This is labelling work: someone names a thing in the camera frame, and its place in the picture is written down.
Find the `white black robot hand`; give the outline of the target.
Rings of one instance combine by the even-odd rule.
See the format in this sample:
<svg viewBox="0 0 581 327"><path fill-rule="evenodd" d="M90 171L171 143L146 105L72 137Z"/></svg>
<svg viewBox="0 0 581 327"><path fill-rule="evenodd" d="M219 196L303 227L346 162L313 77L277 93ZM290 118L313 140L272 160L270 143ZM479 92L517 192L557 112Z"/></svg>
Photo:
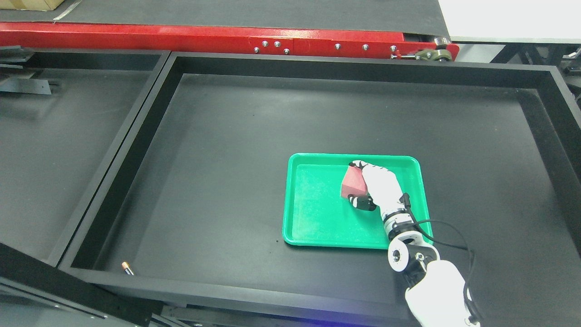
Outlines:
<svg viewBox="0 0 581 327"><path fill-rule="evenodd" d="M350 194L347 199L353 207L363 209L364 203L371 199L371 202L379 208L380 218L383 222L392 218L411 221L409 210L401 201L404 193L396 175L391 170L361 160L351 161L349 166L360 170L368 194L361 196Z"/></svg>

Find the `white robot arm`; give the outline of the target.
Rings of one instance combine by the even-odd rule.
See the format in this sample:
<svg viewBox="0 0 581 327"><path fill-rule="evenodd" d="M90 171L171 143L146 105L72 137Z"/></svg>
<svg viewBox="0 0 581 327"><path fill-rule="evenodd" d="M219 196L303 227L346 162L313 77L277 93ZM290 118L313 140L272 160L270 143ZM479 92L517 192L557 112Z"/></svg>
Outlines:
<svg viewBox="0 0 581 327"><path fill-rule="evenodd" d="M425 241L421 222L401 209L382 218L388 236L388 262L403 275L409 311L422 327L481 327L470 293L469 279L442 259L433 243Z"/></svg>

